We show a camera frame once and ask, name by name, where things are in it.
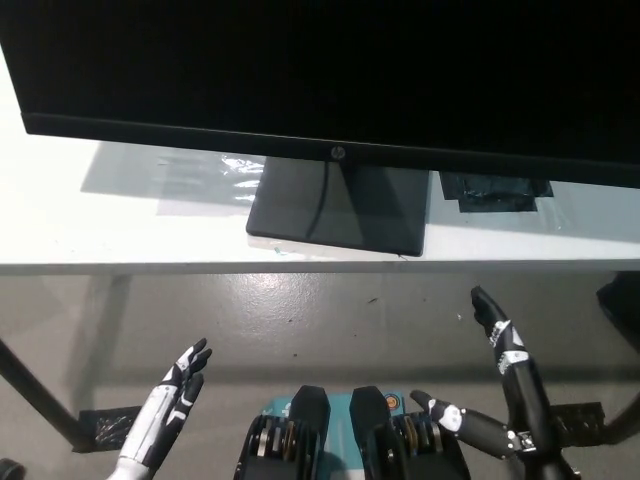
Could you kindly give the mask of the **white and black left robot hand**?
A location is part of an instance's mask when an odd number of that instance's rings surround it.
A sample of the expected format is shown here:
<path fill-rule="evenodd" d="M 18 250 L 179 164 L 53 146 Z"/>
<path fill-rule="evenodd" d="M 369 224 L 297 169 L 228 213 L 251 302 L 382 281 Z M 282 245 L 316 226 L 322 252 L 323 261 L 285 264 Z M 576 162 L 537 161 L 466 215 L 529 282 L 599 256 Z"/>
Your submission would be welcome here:
<path fill-rule="evenodd" d="M 212 350 L 205 338 L 169 368 L 142 405 L 120 450 L 112 479 L 151 479 L 174 446 L 204 385 Z"/>

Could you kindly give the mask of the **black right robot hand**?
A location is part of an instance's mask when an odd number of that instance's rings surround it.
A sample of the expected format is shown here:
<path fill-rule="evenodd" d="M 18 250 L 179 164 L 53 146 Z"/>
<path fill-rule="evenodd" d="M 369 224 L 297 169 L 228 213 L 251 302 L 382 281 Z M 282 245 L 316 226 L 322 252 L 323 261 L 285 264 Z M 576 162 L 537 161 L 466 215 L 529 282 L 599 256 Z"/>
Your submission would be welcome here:
<path fill-rule="evenodd" d="M 514 322 L 480 286 L 471 290 L 474 317 L 484 329 L 499 372 L 509 421 L 440 400 L 424 391 L 410 397 L 430 419 L 459 441 L 495 458 L 531 456 L 551 462 L 561 456 L 549 398 Z"/>

